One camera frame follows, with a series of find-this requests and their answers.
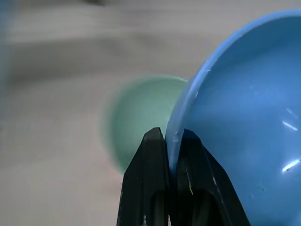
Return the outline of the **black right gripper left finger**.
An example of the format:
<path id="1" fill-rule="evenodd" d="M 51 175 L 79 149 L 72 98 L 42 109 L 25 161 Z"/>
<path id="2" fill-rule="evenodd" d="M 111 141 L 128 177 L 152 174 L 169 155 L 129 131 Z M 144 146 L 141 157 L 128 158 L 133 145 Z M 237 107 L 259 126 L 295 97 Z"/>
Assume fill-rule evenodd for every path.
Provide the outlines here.
<path id="1" fill-rule="evenodd" d="M 118 226 L 167 226 L 169 170 L 160 128 L 146 132 L 124 177 Z"/>

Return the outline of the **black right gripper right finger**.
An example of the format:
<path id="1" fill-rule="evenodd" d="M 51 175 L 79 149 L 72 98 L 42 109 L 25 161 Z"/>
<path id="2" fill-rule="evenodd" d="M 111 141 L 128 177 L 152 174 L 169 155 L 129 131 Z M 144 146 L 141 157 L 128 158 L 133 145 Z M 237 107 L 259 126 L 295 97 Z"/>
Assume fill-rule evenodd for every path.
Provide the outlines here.
<path id="1" fill-rule="evenodd" d="M 250 222 L 222 166 L 199 137 L 185 130 L 172 189 L 173 226 L 248 226 Z"/>

